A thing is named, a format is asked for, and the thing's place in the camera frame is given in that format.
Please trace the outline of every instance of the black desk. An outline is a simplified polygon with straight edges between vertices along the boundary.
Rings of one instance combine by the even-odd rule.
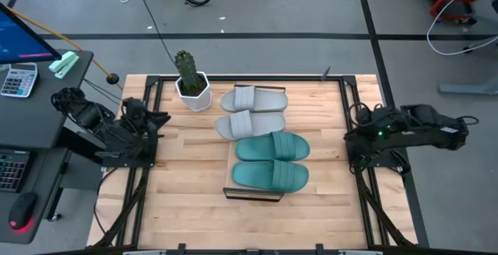
[[[64,54],[66,50],[59,50],[59,52]],[[49,211],[53,211],[58,203],[62,192],[59,187],[61,175],[71,156],[71,151],[67,149],[67,140],[77,141],[82,138],[63,127],[65,117],[53,108],[50,98],[53,93],[64,87],[81,85],[92,61],[93,53],[75,52],[79,60],[63,79],[55,78],[54,73],[48,70],[50,62],[41,62],[38,63],[40,78],[29,98],[12,99],[0,96],[0,107],[2,107],[0,147],[37,151],[37,158],[26,176],[21,192],[19,194],[0,193],[0,242],[31,243],[41,220],[47,217]],[[3,83],[6,75],[7,72],[0,73],[0,83]],[[86,146],[86,143],[91,144],[84,141],[82,146]],[[10,208],[20,194],[31,190],[38,195],[38,201],[29,228],[23,233],[14,232],[8,224]]]

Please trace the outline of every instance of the teal slide sandal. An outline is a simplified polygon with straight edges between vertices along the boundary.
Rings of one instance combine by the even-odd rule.
[[[308,157],[310,145],[299,135],[274,131],[267,135],[239,140],[235,153],[243,161],[297,161]]]
[[[238,162],[232,168],[232,180],[239,185],[284,193],[303,189],[309,175],[305,166],[279,160]]]

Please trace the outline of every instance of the computer mouse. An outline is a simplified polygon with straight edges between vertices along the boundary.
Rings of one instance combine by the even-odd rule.
[[[28,224],[37,199],[35,193],[24,193],[17,198],[9,213],[9,225],[12,229],[19,230]]]

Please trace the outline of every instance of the gray floor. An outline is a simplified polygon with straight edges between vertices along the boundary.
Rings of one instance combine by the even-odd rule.
[[[359,0],[212,0],[194,9],[183,0],[147,0],[162,33],[367,33]],[[433,33],[498,33],[498,15],[491,0],[475,3],[483,17],[464,30],[453,23],[438,24]],[[432,19],[425,0],[369,0],[380,34],[426,33]],[[18,0],[15,9],[61,33],[154,33],[141,0]],[[77,40],[124,82],[129,73],[173,73],[174,67],[158,40]],[[336,74],[375,74],[377,66],[368,40],[218,39],[165,40],[171,51],[186,49],[200,70],[209,73],[320,73],[329,65]],[[50,40],[57,48],[70,48]],[[433,104],[442,114],[474,115],[481,124],[470,127],[467,145],[458,152],[430,147],[409,149],[426,231],[432,247],[498,252],[498,131],[495,98],[443,96],[440,83],[479,83],[496,75],[495,47],[472,55],[445,57],[424,41],[382,40],[396,103]],[[463,41],[439,41],[442,51],[459,51]],[[97,67],[87,76],[105,86]],[[90,100],[113,103],[88,86]],[[119,95],[119,90],[108,90]],[[84,247],[95,194],[68,190],[58,210],[64,221],[42,223],[29,246],[0,243],[2,253],[32,254]]]

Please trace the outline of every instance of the yellow cable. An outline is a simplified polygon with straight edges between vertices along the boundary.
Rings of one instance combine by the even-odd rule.
[[[21,19],[25,19],[27,22],[32,23],[33,25],[35,25],[35,26],[37,26],[37,27],[41,28],[42,30],[46,30],[47,32],[52,33],[52,34],[53,34],[53,35],[55,35],[56,37],[59,37],[59,38],[61,38],[61,39],[65,40],[65,41],[67,41],[69,44],[71,44],[72,46],[76,47],[78,50],[83,51],[83,48],[81,48],[78,44],[74,43],[72,40],[70,40],[70,39],[68,39],[67,37],[63,36],[62,34],[60,34],[60,33],[56,32],[55,30],[51,30],[51,29],[47,28],[46,26],[44,26],[44,25],[42,25],[42,24],[39,24],[38,22],[33,21],[32,19],[30,19],[30,18],[28,18],[28,17],[24,16],[23,14],[21,14],[21,13],[17,12],[17,11],[16,11],[16,10],[14,10],[14,9],[11,9],[11,8],[9,8],[9,7],[7,7],[7,9],[9,9],[12,13],[16,14],[16,15],[17,15],[18,17],[20,17]],[[107,76],[110,76],[110,73],[109,73],[107,70],[105,70],[105,69],[102,67],[102,65],[100,65],[100,64],[98,63],[98,61],[96,61],[96,60],[95,60],[95,58],[94,58],[92,61],[93,61],[93,63],[94,63],[94,64],[95,64],[98,68],[100,68],[100,69],[102,70],[102,72],[103,72],[103,73],[105,73]],[[121,91],[123,90],[123,87],[121,87],[119,84],[117,84],[117,83],[116,83],[116,85],[117,85],[117,87],[119,87],[119,89],[120,89]]]

